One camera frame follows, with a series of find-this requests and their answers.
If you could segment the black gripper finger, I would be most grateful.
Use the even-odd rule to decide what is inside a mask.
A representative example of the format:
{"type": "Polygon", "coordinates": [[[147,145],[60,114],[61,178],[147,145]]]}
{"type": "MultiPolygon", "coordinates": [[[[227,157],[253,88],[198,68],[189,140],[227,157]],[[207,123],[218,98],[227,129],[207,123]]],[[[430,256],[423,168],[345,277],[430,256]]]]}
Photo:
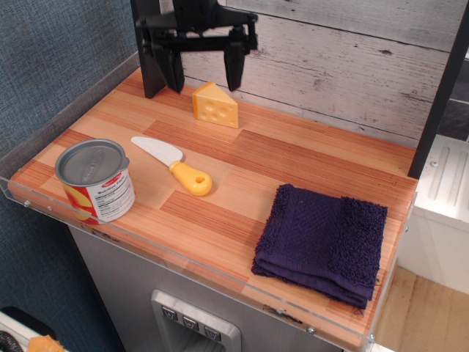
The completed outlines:
{"type": "Polygon", "coordinates": [[[230,43],[224,49],[224,64],[226,70],[226,80],[231,92],[241,85],[243,68],[245,63],[245,53],[242,43],[230,43]]]}
{"type": "Polygon", "coordinates": [[[185,82],[181,53],[162,45],[154,45],[152,51],[166,85],[180,93],[185,82]]]}

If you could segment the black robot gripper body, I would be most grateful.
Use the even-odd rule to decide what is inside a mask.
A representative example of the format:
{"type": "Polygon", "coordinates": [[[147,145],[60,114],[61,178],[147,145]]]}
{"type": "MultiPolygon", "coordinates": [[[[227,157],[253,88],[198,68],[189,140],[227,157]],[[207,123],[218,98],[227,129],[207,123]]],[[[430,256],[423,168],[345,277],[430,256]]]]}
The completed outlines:
{"type": "Polygon", "coordinates": [[[222,51],[240,45],[244,54],[258,46],[252,12],[233,10],[218,1],[174,1],[162,15],[141,15],[136,28],[146,51],[157,55],[180,52],[222,51]]]}

